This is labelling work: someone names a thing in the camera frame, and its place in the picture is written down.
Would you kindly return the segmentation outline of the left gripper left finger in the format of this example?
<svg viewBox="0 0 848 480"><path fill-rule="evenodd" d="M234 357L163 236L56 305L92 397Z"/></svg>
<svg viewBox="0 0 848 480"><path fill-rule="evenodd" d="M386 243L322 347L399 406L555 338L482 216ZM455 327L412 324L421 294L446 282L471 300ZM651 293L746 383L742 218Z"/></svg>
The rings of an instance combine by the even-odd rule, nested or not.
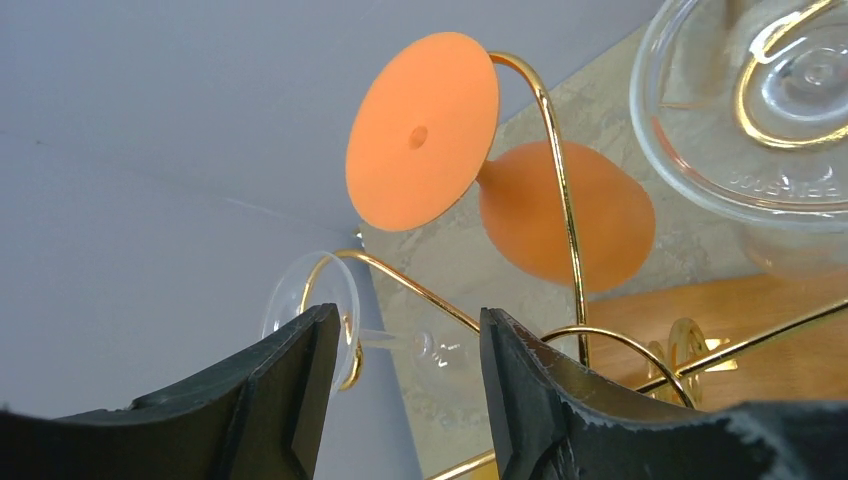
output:
<svg viewBox="0 0 848 480"><path fill-rule="evenodd" d="M120 410L1 415L5 479L310 479L340 337L333 304Z"/></svg>

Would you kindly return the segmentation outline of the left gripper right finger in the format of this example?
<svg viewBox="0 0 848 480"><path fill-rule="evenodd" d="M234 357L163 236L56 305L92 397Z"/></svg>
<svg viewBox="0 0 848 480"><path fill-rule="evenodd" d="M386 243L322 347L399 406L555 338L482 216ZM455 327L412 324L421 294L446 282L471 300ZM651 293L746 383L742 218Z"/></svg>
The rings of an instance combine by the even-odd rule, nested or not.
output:
<svg viewBox="0 0 848 480"><path fill-rule="evenodd" d="M649 398L480 312L480 354L504 479L843 479L843 401L702 412Z"/></svg>

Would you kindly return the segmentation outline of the gold scroll glass rack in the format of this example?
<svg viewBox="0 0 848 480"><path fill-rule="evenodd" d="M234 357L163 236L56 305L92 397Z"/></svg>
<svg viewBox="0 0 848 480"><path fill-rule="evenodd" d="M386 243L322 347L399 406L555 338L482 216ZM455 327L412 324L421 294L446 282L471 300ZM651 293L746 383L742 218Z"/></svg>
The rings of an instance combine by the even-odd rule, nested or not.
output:
<svg viewBox="0 0 848 480"><path fill-rule="evenodd" d="M573 325L553 330L539 339L572 360L623 387L649 398L702 411L700 376L717 365L730 362L747 352L808 325L821 323L847 307L845 301L794 322L734 344L711 345L701 327L690 318L678 319L665 343L640 343L621 331L593 326L588 321L588 292L584 285L576 220L568 196L564 171L565 141L550 94L539 75L519 57L489 52L499 84L499 115L489 158L529 142L545 141L552 149L558 178L566 236L572 261L572 281L565 285L573 292L576 320ZM463 475L496 464L495 450L456 467Z"/></svg>

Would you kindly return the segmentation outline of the tall clear flute glass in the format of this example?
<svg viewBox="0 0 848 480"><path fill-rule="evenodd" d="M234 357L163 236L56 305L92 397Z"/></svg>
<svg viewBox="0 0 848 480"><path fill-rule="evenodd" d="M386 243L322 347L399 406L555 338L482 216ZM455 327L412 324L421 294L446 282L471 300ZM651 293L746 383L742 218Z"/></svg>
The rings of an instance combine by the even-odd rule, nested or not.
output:
<svg viewBox="0 0 848 480"><path fill-rule="evenodd" d="M357 260L386 275L430 304L444 320L417 317L408 331L372 330L362 326L358 285L345 261ZM316 251L297 259L283 273L267 303L261 336L282 329L310 307L337 307L340 334L337 344L332 395L348 390L364 370L367 348L394 350L409 355L422 387L433 393L465 393L479 367L472 362L471 339L479 323L433 291L403 275L384 261L361 250Z"/></svg>

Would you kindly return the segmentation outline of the orange plastic goblet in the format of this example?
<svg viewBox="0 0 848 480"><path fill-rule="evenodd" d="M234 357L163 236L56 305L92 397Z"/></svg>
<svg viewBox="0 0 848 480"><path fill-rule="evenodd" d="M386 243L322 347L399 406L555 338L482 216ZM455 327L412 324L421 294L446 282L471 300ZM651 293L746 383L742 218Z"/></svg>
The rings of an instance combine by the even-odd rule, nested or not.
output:
<svg viewBox="0 0 848 480"><path fill-rule="evenodd" d="M568 285L572 261L551 146L529 142L490 159L498 115L494 62L476 40L442 32L412 43L376 77L353 122L350 200L371 226L399 232L435 220L477 185L483 228L498 252L529 275ZM652 202L590 147L566 143L564 171L585 288L615 288L652 250Z"/></svg>

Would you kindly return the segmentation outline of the clear glass front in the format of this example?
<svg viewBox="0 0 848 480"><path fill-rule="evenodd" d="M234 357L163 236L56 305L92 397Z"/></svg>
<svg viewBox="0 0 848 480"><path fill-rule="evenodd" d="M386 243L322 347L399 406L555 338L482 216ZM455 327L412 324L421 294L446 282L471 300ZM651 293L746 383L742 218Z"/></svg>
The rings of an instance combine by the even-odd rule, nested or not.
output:
<svg viewBox="0 0 848 480"><path fill-rule="evenodd" d="M847 5L666 1L629 86L636 138L674 190L785 278L847 270Z"/></svg>

